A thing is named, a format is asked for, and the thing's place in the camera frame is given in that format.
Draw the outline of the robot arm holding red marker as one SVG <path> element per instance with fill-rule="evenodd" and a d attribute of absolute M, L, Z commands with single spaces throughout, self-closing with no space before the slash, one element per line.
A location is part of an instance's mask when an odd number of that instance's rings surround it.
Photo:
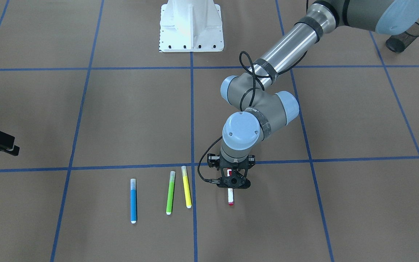
<path fill-rule="evenodd" d="M 284 73 L 292 70 L 307 51 L 336 28 L 373 31 L 398 35 L 411 28 L 419 19 L 419 0 L 316 0 L 306 9 L 304 17 L 273 47 L 250 64 L 242 65 L 244 73 L 228 76 L 220 86 L 222 98 L 238 109 L 223 125 L 218 154 L 205 151 L 210 168 L 221 176 L 202 181 L 220 188 L 247 189 L 251 186 L 248 171 L 256 164 L 251 150 L 273 133 L 287 126 L 299 115 L 296 97 L 280 91 L 267 92 Z"/>

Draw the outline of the black gripper red side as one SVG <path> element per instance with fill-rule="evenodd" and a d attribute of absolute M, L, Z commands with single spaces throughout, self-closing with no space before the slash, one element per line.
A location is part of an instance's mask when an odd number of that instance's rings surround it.
<path fill-rule="evenodd" d="M 221 156 L 207 154 L 207 163 L 209 167 L 215 167 L 221 172 L 218 179 L 208 179 L 208 183 L 216 184 L 220 188 L 248 189 L 251 186 L 247 178 L 248 170 L 256 164 L 254 155 L 248 155 L 242 162 L 230 163 Z"/>

